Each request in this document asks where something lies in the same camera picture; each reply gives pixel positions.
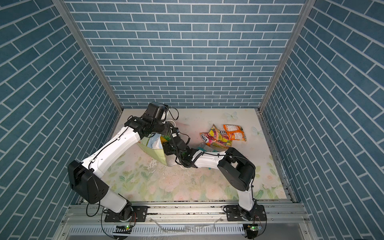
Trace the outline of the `pastel printed paper bag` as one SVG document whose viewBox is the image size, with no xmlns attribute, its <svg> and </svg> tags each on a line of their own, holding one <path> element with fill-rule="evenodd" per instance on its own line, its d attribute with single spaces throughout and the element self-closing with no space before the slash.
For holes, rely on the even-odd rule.
<svg viewBox="0 0 384 240">
<path fill-rule="evenodd" d="M 165 143 L 161 143 L 160 134 L 152 134 L 150 137 L 145 137 L 138 142 L 138 146 L 150 157 L 157 160 L 167 167 L 173 167 L 175 163 L 175 156 L 167 156 L 165 154 Z"/>
</svg>

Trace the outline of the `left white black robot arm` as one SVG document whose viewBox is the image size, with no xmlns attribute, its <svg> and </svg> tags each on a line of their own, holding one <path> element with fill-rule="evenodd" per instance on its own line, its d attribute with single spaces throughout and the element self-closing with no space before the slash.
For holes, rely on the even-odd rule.
<svg viewBox="0 0 384 240">
<path fill-rule="evenodd" d="M 84 160 L 68 165 L 70 187 L 89 204 L 98 204 L 117 214 L 118 221 L 133 218 L 132 204 L 106 184 L 102 177 L 130 147 L 152 134 L 166 131 L 169 107 L 152 102 L 141 117 L 129 117 L 121 130 L 99 150 Z"/>
</svg>

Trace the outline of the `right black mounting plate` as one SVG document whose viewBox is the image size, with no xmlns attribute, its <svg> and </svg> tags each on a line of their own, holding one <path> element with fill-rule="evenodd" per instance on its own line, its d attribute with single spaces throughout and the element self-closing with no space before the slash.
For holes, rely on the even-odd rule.
<svg viewBox="0 0 384 240">
<path fill-rule="evenodd" d="M 241 208 L 239 205 L 226 205 L 223 207 L 227 221 L 266 221 L 267 215 L 263 205 L 255 204 L 250 211 Z"/>
</svg>

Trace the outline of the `black mounting plate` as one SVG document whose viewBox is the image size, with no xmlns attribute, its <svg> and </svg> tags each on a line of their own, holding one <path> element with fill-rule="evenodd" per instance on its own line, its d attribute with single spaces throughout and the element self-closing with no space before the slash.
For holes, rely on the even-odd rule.
<svg viewBox="0 0 384 240">
<path fill-rule="evenodd" d="M 266 221 L 267 215 L 263 205 L 255 204 L 250 211 L 241 208 L 239 205 L 226 205 L 223 207 L 227 221 Z"/>
<path fill-rule="evenodd" d="M 106 214 L 106 223 L 141 223 L 145 222 L 148 209 L 148 206 L 128 206 L 119 213 L 109 209 L 103 210 L 103 213 Z"/>
</svg>

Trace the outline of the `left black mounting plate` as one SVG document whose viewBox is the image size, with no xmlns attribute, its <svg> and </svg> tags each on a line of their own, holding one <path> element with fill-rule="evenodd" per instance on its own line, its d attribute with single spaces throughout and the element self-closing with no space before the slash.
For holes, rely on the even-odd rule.
<svg viewBox="0 0 384 240">
<path fill-rule="evenodd" d="M 145 222 L 148 209 L 148 206 L 128 206 L 119 213 L 109 209 L 103 210 L 103 213 L 106 214 L 106 223 L 141 223 Z"/>
</svg>

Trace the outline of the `teal candy bag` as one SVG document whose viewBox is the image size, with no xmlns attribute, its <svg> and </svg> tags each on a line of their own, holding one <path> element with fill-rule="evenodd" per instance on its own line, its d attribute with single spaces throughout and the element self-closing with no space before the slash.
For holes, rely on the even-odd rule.
<svg viewBox="0 0 384 240">
<path fill-rule="evenodd" d="M 200 143 L 199 146 L 198 146 L 198 149 L 202 150 L 204 152 L 217 152 L 215 149 L 213 149 L 212 147 L 206 145 L 205 143 Z"/>
</svg>

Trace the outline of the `orange Fox's fruits candy bag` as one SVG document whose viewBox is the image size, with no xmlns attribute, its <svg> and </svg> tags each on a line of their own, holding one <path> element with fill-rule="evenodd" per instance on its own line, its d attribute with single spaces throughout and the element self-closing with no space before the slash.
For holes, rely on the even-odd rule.
<svg viewBox="0 0 384 240">
<path fill-rule="evenodd" d="M 232 147 L 232 141 L 229 138 L 229 135 L 224 130 L 219 130 L 219 139 L 212 143 L 212 146 L 222 149 L 228 149 Z"/>
</svg>

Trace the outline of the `pink yellow Fox's candy bag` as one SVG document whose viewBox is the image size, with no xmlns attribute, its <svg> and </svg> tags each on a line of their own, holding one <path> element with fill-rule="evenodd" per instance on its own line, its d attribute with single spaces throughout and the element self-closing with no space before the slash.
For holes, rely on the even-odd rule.
<svg viewBox="0 0 384 240">
<path fill-rule="evenodd" d="M 208 146 L 210 146 L 216 141 L 221 141 L 223 139 L 220 130 L 215 125 L 212 125 L 208 132 L 200 133 L 200 137 L 203 142 Z"/>
</svg>

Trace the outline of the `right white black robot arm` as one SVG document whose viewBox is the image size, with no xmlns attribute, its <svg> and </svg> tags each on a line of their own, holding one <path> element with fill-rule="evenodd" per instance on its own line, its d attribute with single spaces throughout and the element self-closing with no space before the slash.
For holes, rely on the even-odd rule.
<svg viewBox="0 0 384 240">
<path fill-rule="evenodd" d="M 184 168 L 211 168 L 219 170 L 238 192 L 239 202 L 236 213 L 246 221 L 262 219 L 262 206 L 253 195 L 253 181 L 256 166 L 235 148 L 224 152 L 207 152 L 190 148 L 180 137 L 178 128 L 168 126 L 166 155 L 175 155 L 175 162 Z"/>
</svg>

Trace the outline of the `green snack packet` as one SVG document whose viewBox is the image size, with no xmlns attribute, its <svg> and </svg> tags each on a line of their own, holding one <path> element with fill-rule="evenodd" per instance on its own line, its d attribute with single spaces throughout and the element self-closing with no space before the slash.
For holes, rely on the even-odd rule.
<svg viewBox="0 0 384 240">
<path fill-rule="evenodd" d="M 169 141 L 171 140 L 171 138 L 170 138 L 169 136 L 163 136 L 163 135 L 161 135 L 161 136 L 160 136 L 160 140 L 161 140 L 161 143 L 163 144 L 163 143 L 167 143 L 167 142 L 169 142 Z"/>
</svg>

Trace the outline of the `orange white snack packet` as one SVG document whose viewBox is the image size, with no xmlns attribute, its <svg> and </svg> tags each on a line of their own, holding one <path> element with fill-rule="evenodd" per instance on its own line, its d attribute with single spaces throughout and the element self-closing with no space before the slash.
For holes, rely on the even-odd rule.
<svg viewBox="0 0 384 240">
<path fill-rule="evenodd" d="M 231 141 L 247 141 L 245 132 L 241 126 L 223 125 L 223 127 Z"/>
</svg>

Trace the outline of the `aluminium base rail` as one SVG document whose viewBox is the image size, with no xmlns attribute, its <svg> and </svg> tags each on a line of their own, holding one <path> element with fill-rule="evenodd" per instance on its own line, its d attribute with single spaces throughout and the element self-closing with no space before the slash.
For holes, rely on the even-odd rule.
<svg viewBox="0 0 384 240">
<path fill-rule="evenodd" d="M 145 222 L 106 223 L 103 212 L 89 218 L 85 205 L 72 205 L 60 224 L 56 240 L 315 240 L 315 230 L 304 206 L 290 201 L 261 201 L 265 207 L 266 221 L 227 221 L 223 207 L 234 202 L 137 202 L 134 206 L 148 206 Z M 242 225 L 243 235 L 177 235 L 158 237 L 123 236 L 69 236 L 71 227 L 117 226 L 118 229 L 132 230 L 137 225 Z"/>
</svg>

